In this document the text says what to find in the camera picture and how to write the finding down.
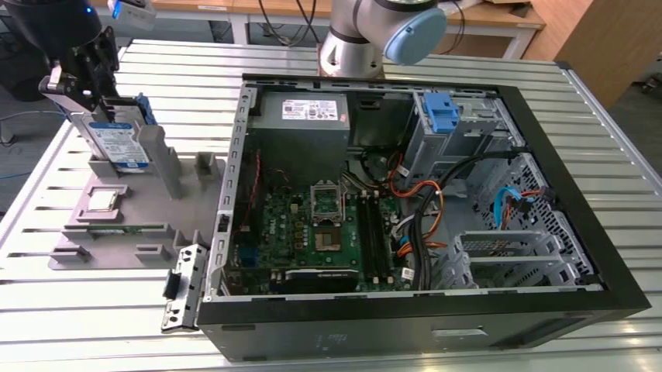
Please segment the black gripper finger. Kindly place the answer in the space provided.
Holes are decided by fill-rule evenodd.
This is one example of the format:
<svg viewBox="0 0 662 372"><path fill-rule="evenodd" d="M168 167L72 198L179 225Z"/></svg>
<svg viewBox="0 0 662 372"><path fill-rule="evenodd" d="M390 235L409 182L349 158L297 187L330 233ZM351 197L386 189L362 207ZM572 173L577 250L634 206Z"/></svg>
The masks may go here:
<svg viewBox="0 0 662 372"><path fill-rule="evenodd" d="M74 67L80 67L78 74L67 72L59 60L50 61L51 72L39 83L39 92L62 110L67 118L71 114L96 112L106 119L115 119L116 114L107 104L107 98L118 98L115 72L119 69L118 58L92 61L84 57L75 61Z"/></svg>
<svg viewBox="0 0 662 372"><path fill-rule="evenodd" d="M115 31L107 26L92 42L86 45L86 67L92 92L106 97L118 97L115 73L119 70Z"/></svg>

